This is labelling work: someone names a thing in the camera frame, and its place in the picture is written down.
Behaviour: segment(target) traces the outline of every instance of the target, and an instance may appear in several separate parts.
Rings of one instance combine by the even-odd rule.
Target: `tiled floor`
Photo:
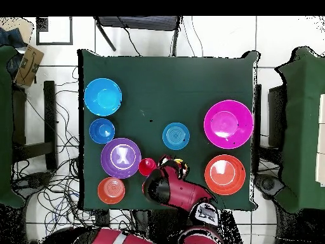
[[[36,26],[35,18],[27,18]],[[109,45],[95,27],[92,17],[73,17],[73,45],[36,46],[36,29],[30,44],[44,52],[44,58],[37,72],[37,83],[27,89],[27,98],[40,115],[44,115],[43,82],[54,80],[60,90],[77,91],[77,83],[72,72],[77,65],[77,49],[84,48],[94,51],[101,56],[132,55],[133,49],[127,33],[123,29],[106,27],[105,32],[114,43],[117,50],[113,52]],[[269,134],[267,92],[269,88],[282,84],[280,76],[274,67],[287,62],[291,52],[297,46],[310,46],[317,53],[325,50],[324,18],[322,17],[193,17],[194,27],[201,39],[204,56],[238,58],[249,50],[257,50],[261,58],[257,68],[257,82],[262,84],[262,124],[261,134]],[[193,53],[187,42],[185,29],[189,42],[197,57],[202,56],[200,43],[193,30],[191,16],[184,18],[177,42],[177,55],[192,57]],[[40,42],[67,42],[69,41],[69,19],[67,17],[49,17],[49,32],[40,32]],[[143,56],[168,56],[170,54],[172,32],[152,30],[129,30],[131,38]],[[70,120],[68,130],[78,136],[78,96],[76,93],[63,91],[57,95],[57,102],[69,112]],[[67,119],[67,113],[60,107],[58,110]],[[26,105],[26,136],[27,143],[44,141],[42,119],[35,113],[29,104]],[[64,120],[58,114],[58,151],[67,141],[64,135]],[[267,145],[267,137],[261,137],[263,145]],[[70,157],[76,157],[76,148],[68,148]],[[59,163],[68,158],[66,150],[58,155]],[[19,164],[19,169],[26,162]],[[32,158],[26,173],[45,171],[44,158]],[[63,166],[58,175],[66,175],[68,166]],[[40,196],[40,202],[51,207],[48,200]],[[242,234],[244,244],[273,244],[276,216],[274,205],[262,198],[259,191],[254,190],[254,200],[258,208],[254,212],[235,211],[234,217]],[[46,235],[44,218],[48,210],[37,201],[35,194],[29,201],[27,209],[27,233],[30,239],[41,239]]]

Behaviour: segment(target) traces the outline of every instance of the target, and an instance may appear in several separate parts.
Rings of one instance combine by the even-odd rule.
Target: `light blue bowl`
[[[86,107],[98,116],[115,113],[121,106],[121,102],[121,89],[110,79],[94,79],[84,91]]]
[[[162,141],[172,150],[183,149],[190,140],[189,129],[182,123],[170,123],[162,133]]]
[[[114,138],[115,128],[108,119],[99,118],[91,123],[89,135],[96,143],[106,144]]]

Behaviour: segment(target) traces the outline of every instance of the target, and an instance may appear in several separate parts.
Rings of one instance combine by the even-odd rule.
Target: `red bowl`
[[[97,193],[104,203],[116,204],[124,198],[125,187],[120,179],[106,178],[99,183]]]
[[[245,177],[242,163],[236,157],[226,154],[214,157],[204,172],[210,190],[221,195],[236,193],[244,184]]]

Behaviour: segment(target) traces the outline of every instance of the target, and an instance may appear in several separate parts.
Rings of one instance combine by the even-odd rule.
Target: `pink bowl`
[[[215,146],[235,149],[251,136],[254,121],[251,111],[235,100],[224,100],[213,105],[204,118],[204,132]]]

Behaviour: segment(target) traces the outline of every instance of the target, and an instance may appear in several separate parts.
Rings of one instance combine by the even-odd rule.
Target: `plastic bowl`
[[[96,143],[106,144],[114,138],[115,128],[108,119],[99,118],[91,123],[89,134],[91,139]]]
[[[250,138],[253,129],[250,110],[235,100],[216,103],[204,118],[204,132],[208,140],[222,149],[242,146]]]
[[[141,152],[130,139],[113,139],[104,146],[100,161],[107,174],[118,179],[125,179],[138,171]]]
[[[230,195],[238,192],[246,178],[245,168],[234,156],[223,154],[214,157],[204,172],[206,184],[216,194]]]
[[[172,150],[183,149],[190,140],[189,129],[182,123],[170,123],[162,133],[162,141]]]
[[[115,113],[121,106],[121,102],[121,89],[110,79],[94,79],[84,91],[86,107],[98,116]]]
[[[97,193],[104,203],[116,204],[124,198],[125,187],[120,179],[106,178],[99,183]]]

